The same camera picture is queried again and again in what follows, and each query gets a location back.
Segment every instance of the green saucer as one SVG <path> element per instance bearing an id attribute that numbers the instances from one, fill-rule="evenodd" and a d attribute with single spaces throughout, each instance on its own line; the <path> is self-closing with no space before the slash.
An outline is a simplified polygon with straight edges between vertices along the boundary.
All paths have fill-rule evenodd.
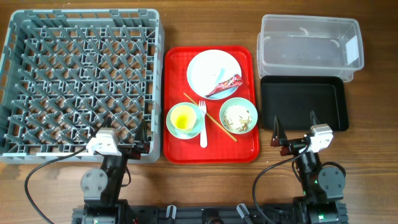
<path id="1" fill-rule="evenodd" d="M 175 128 L 170 120 L 170 115 L 171 112 L 174 110 L 175 107 L 181 106 L 181 105 L 187 105 L 190 106 L 192 109 L 195 110 L 197 114 L 197 120 L 195 122 L 195 125 L 193 126 L 192 130 L 189 133 L 183 133 L 177 128 Z M 196 137 L 200 131 L 202 130 L 203 126 L 205 125 L 205 117 L 203 116 L 202 112 L 200 111 L 199 107 L 197 105 L 194 105 L 193 103 L 179 103 L 177 105 L 174 105 L 170 111 L 167 113 L 166 117 L 166 126 L 167 129 L 170 131 L 170 133 L 179 139 L 191 139 Z"/>

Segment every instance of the red tray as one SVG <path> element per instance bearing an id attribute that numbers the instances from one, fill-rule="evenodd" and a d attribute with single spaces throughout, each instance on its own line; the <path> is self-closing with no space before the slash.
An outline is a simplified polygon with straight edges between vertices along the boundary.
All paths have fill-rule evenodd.
<path id="1" fill-rule="evenodd" d="M 242 70 L 243 84 L 231 96 L 222 100 L 206 100 L 198 96 L 187 81 L 190 61 L 200 52 L 212 49 L 231 54 Z M 204 149 L 199 145 L 199 135 L 193 139 L 181 140 L 172 136 L 166 127 L 166 116 L 171 107 L 177 103 L 190 102 L 183 93 L 197 103 L 206 100 L 207 112 L 220 124 L 220 108 L 226 100 L 242 97 L 255 106 L 252 58 L 247 49 L 241 46 L 175 47 L 166 54 L 164 76 L 164 155 L 169 161 L 178 164 L 251 162 L 257 157 L 260 150 L 257 126 L 246 134 L 233 134 L 238 140 L 235 142 L 206 116 L 208 146 Z"/>

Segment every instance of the red snack package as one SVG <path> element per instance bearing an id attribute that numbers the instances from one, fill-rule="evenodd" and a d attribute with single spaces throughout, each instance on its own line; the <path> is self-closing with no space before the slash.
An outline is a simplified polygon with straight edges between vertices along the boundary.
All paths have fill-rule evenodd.
<path id="1" fill-rule="evenodd" d="M 238 75 L 235 74 L 232 78 L 229 80 L 226 80 L 222 83 L 219 83 L 216 88 L 214 88 L 213 91 L 211 91 L 209 94 L 206 95 L 206 97 L 212 96 L 216 93 L 220 93 L 224 90 L 228 90 L 233 87 L 238 87 L 243 84 L 242 78 Z"/>

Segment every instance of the yellow bowl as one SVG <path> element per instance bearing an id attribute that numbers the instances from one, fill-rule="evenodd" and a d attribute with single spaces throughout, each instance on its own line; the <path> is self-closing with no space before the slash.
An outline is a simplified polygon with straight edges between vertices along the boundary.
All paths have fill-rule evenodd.
<path id="1" fill-rule="evenodd" d="M 195 125 L 197 114 L 190 106 L 181 105 L 173 109 L 170 120 L 178 130 L 189 132 L 193 128 L 193 125 Z"/>

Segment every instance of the light green plate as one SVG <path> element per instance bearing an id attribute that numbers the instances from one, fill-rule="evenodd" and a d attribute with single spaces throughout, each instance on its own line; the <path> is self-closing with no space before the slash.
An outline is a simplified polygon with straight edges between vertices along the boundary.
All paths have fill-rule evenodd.
<path id="1" fill-rule="evenodd" d="M 182 106 L 182 105 L 187 105 L 190 106 L 192 109 L 195 110 L 196 114 L 197 114 L 197 121 L 195 122 L 195 125 L 193 126 L 192 130 L 189 133 L 183 133 L 180 130 L 178 130 L 177 128 L 175 128 L 172 124 L 172 121 L 170 120 L 170 115 L 172 114 L 172 111 L 174 110 L 174 108 L 176 108 L 177 106 Z M 179 103 L 177 105 L 174 105 L 170 111 L 167 113 L 166 116 L 166 126 L 167 129 L 170 131 L 170 133 L 179 139 L 191 139 L 194 138 L 195 136 L 197 136 L 200 131 L 202 130 L 202 128 L 205 125 L 205 118 L 202 114 L 202 112 L 200 111 L 199 107 L 197 105 L 194 105 L 193 103 Z"/>
<path id="2" fill-rule="evenodd" d="M 224 116 L 224 112 L 227 108 L 229 108 L 230 106 L 233 105 L 241 105 L 244 106 L 246 109 L 248 109 L 250 115 L 251 115 L 251 122 L 248 126 L 248 129 L 245 130 L 244 132 L 241 133 L 237 133 L 237 132 L 233 132 L 231 130 L 229 130 L 223 121 L 223 116 Z M 229 132 L 234 133 L 234 134 L 244 134 L 244 133 L 248 133 L 249 131 L 251 131 L 257 124 L 257 120 L 258 120 L 258 114 L 257 114 L 257 109 L 256 107 L 247 99 L 244 98 L 240 98 L 240 97 L 235 97 L 235 98 L 231 98 L 227 101 L 225 101 L 225 103 L 221 106 L 220 109 L 220 121 L 221 124 L 224 126 L 225 129 L 227 129 Z"/>

